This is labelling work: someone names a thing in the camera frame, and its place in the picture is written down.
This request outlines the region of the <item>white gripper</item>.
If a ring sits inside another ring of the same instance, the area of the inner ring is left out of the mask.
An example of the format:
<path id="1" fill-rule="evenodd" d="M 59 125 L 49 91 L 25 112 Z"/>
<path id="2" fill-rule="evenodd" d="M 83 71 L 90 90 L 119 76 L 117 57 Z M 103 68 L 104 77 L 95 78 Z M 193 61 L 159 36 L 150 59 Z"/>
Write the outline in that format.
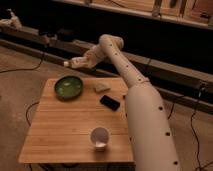
<path id="1" fill-rule="evenodd" d="M 87 59 L 87 67 L 93 68 L 106 58 L 106 54 L 99 45 L 94 45 L 84 53 L 84 57 Z"/>

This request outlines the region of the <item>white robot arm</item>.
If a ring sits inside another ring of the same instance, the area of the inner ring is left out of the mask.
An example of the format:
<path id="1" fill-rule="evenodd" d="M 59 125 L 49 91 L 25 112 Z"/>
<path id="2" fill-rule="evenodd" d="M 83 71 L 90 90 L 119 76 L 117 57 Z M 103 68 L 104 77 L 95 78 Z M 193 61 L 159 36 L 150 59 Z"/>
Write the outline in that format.
<path id="1" fill-rule="evenodd" d="M 93 65 L 108 57 L 128 87 L 125 113 L 135 171 L 182 171 L 157 89 L 121 52 L 121 37 L 103 34 L 89 52 Z"/>

